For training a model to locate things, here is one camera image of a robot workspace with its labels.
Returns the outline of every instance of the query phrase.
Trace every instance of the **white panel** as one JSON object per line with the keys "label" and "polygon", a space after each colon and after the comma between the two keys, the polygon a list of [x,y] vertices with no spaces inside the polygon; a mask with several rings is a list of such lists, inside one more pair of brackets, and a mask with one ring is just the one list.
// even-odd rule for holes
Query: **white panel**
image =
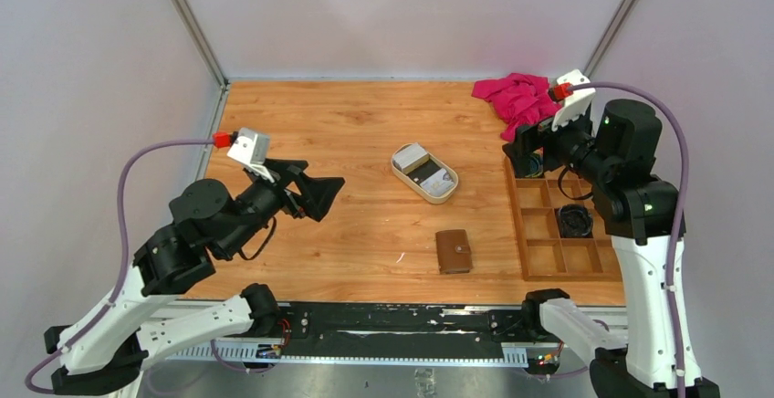
{"label": "white panel", "polygon": [[188,0],[232,78],[582,68],[621,0]]}
{"label": "white panel", "polygon": [[[772,0],[641,0],[593,79],[666,102],[691,154],[685,303],[702,373],[724,396],[771,396],[774,353]],[[597,93],[598,107],[615,98]],[[655,171],[679,177],[668,125]]]}
{"label": "white panel", "polygon": [[[23,397],[43,331],[86,314],[117,276],[121,167],[151,142],[204,136],[217,93],[170,0],[0,0],[0,37],[0,395]],[[168,223],[195,156],[138,162],[132,251]]]}

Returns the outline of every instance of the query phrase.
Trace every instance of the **crumpled fabric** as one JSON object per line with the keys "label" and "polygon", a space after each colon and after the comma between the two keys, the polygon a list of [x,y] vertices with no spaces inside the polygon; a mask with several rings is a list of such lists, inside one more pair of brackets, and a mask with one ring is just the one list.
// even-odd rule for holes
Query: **crumpled fabric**
{"label": "crumpled fabric", "polygon": [[513,142],[516,129],[554,116],[561,106],[549,97],[549,80],[529,74],[513,74],[502,79],[479,80],[471,94],[490,102],[497,116],[507,123],[500,138]]}

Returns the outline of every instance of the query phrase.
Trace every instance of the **wooden tabletop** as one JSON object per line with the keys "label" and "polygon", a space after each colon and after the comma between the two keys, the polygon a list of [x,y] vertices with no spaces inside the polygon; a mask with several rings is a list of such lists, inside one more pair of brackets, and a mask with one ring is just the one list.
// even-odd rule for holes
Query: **wooden tabletop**
{"label": "wooden tabletop", "polygon": [[[515,304],[530,290],[559,285],[580,304],[622,305],[620,282],[522,280],[500,149],[505,124],[471,89],[468,82],[234,83],[220,130],[267,133],[269,157],[304,159],[310,176],[347,182],[321,223],[278,215],[259,258],[216,261],[217,273],[187,296],[224,299],[259,282],[280,300]],[[428,204],[393,175],[391,156],[409,142],[459,173],[445,204]],[[224,150],[213,154],[207,177],[234,196],[249,185]],[[474,269],[439,275],[434,234],[457,228],[467,230]]]}

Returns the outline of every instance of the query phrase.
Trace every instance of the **brown leather wallet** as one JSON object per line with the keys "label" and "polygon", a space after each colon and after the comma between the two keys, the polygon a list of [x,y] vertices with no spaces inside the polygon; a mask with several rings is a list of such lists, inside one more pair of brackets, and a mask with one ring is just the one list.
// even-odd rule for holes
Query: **brown leather wallet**
{"label": "brown leather wallet", "polygon": [[438,251],[438,267],[441,275],[467,273],[473,268],[470,243],[465,229],[451,229],[435,233],[435,247]]}

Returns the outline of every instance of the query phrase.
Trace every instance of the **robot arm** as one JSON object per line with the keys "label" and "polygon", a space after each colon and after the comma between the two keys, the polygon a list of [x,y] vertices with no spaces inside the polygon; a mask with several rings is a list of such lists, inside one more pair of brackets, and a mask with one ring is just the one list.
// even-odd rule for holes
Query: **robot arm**
{"label": "robot arm", "polygon": [[[559,83],[587,80],[573,71]],[[522,304],[525,323],[537,335],[553,334],[590,367],[591,383],[598,396],[673,396],[677,377],[687,383],[687,396],[719,396],[717,386],[702,377],[690,347],[681,273],[666,286],[667,250],[678,192],[651,174],[661,122],[654,109],[629,99],[605,106],[602,125],[591,136],[589,106],[593,89],[572,92],[568,85],[551,89],[555,100],[565,104],[555,117],[517,130],[513,143],[503,151],[518,171],[535,150],[543,150],[545,171],[566,168],[591,184],[594,206],[622,271],[629,322],[629,341],[618,339],[581,313],[561,290],[528,294]],[[581,92],[586,97],[578,97]],[[685,232],[682,223],[679,235]],[[679,239],[675,268],[681,266],[683,240]],[[680,329],[685,349],[685,368],[675,370],[678,345],[672,333],[667,290],[676,294]]]}
{"label": "robot arm", "polygon": [[[306,161],[266,158],[268,137],[242,129],[230,137],[229,157],[242,163],[251,184],[237,198],[214,179],[191,183],[169,206],[173,222],[135,253],[120,295],[109,295],[78,323],[45,333],[49,354],[62,350],[51,376],[55,394],[103,395],[134,381],[141,371],[179,350],[216,337],[250,331],[265,336],[279,307],[266,285],[189,316],[149,322],[151,315],[215,272],[210,255],[231,260],[277,212],[320,221],[344,179],[310,178]],[[287,189],[294,183],[300,193]],[[102,319],[72,347],[64,347],[104,305]]]}

